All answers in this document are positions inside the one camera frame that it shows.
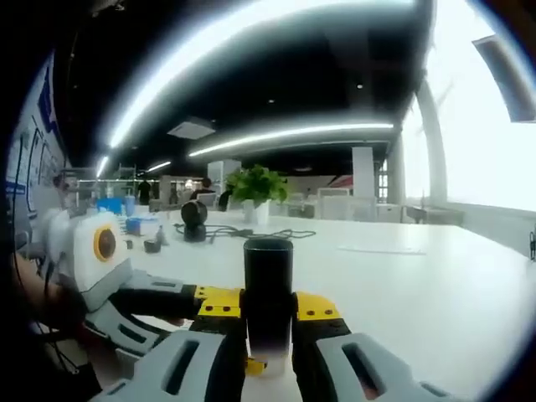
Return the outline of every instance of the white wall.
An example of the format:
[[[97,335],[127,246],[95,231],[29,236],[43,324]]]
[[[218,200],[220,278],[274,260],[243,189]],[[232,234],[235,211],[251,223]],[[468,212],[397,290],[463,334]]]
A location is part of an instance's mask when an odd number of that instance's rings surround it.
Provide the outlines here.
[[[35,226],[40,200],[34,199],[34,190],[37,186],[52,186],[52,178],[60,173],[64,164],[70,166],[59,144],[52,87],[53,68],[52,54],[35,77],[9,150],[6,193],[11,201],[13,189],[17,189],[16,229],[30,230]],[[23,150],[17,176],[21,138]]]
[[[352,148],[353,196],[374,198],[374,161],[371,147]]]
[[[464,213],[463,228],[529,256],[528,234],[536,229],[536,214],[470,204],[450,204]]]

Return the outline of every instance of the white pot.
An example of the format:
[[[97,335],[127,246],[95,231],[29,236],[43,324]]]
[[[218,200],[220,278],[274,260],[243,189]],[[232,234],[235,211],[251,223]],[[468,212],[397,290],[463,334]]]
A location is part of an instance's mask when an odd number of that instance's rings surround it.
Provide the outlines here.
[[[265,201],[257,208],[253,205],[252,199],[246,199],[244,202],[244,219],[247,224],[268,224],[270,217],[270,200]]]

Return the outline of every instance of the potted plant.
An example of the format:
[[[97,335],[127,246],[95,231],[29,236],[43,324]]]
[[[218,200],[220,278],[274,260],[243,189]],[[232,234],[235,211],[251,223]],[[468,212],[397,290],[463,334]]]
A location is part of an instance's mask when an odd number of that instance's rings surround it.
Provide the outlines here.
[[[233,188],[233,200],[243,203],[247,223],[267,224],[270,201],[288,197],[286,180],[261,165],[231,173],[227,184]]]

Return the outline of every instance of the person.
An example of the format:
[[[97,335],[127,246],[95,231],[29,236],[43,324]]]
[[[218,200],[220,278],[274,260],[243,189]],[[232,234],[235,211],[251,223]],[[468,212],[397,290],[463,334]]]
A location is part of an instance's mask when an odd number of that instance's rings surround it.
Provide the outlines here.
[[[198,199],[198,194],[214,193],[214,190],[211,190],[210,186],[212,186],[212,180],[209,178],[203,178],[203,180],[201,180],[201,189],[195,190],[190,196],[190,199]]]
[[[178,204],[178,194],[177,194],[177,190],[175,188],[171,189],[171,194],[169,196],[169,204],[170,205],[177,205]]]
[[[235,189],[235,186],[231,186],[230,184],[227,184],[227,187],[225,188],[224,193],[221,194],[218,200],[218,211],[225,212],[227,210],[227,207],[229,205],[229,198],[233,194],[233,190]]]
[[[146,179],[137,186],[138,191],[138,200],[140,205],[149,205],[149,200],[151,199],[151,184],[147,182]]]

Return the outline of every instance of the desk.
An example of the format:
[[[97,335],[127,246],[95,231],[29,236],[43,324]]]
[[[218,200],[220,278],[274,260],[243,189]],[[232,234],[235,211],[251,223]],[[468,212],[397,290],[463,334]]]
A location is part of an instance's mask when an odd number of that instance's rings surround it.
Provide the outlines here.
[[[171,212],[170,220],[180,219]],[[456,226],[270,217],[264,229],[240,214],[209,213],[209,224],[270,233],[315,230],[294,240],[293,289],[335,302],[354,332],[366,332],[405,360],[416,379],[475,398],[509,365],[532,324],[536,265]],[[244,240],[182,242],[157,255],[137,240],[134,268],[187,283],[244,285]],[[290,365],[281,379],[247,379],[243,400],[300,400]]]
[[[417,224],[463,224],[463,213],[452,209],[405,206],[406,214]]]
[[[402,222],[402,214],[404,207],[398,204],[376,204],[375,205],[375,216],[370,214],[367,219],[364,219],[362,215],[358,214],[357,205],[355,204],[352,207],[353,210],[353,219],[355,221],[375,221],[375,222],[390,222],[390,223],[399,223]],[[320,219],[320,211],[318,208],[317,200],[306,200],[303,202],[285,202],[282,205],[282,208],[278,216],[291,216],[297,218],[309,218],[309,219]]]

